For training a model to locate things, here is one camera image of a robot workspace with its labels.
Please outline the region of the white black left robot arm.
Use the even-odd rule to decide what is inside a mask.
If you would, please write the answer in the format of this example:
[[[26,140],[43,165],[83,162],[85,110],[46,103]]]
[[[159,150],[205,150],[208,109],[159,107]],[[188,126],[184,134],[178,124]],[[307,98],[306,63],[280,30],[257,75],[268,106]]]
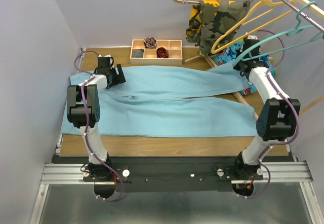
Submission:
[[[111,160],[99,133],[99,92],[126,82],[120,64],[111,55],[98,56],[97,67],[83,83],[67,88],[67,119],[79,130],[88,151],[85,173],[98,181],[115,177]]]

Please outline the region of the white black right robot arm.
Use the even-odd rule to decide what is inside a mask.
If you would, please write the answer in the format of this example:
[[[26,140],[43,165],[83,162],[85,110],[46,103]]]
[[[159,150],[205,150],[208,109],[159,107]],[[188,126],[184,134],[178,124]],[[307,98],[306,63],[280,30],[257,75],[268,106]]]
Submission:
[[[248,35],[233,68],[255,86],[264,105],[256,120],[257,135],[235,159],[233,174],[238,179],[256,174],[267,153],[275,145],[286,144],[299,130],[299,100],[283,92],[271,74],[271,67],[260,57],[260,41]]]

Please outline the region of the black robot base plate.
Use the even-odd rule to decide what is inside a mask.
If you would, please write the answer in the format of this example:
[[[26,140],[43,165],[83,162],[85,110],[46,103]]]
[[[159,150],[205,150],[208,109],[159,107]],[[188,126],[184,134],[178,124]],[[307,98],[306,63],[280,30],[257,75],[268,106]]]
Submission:
[[[263,179],[260,165],[232,158],[116,159],[114,171],[103,165],[84,164],[85,182],[94,182],[95,193],[239,191],[251,195],[253,182]]]

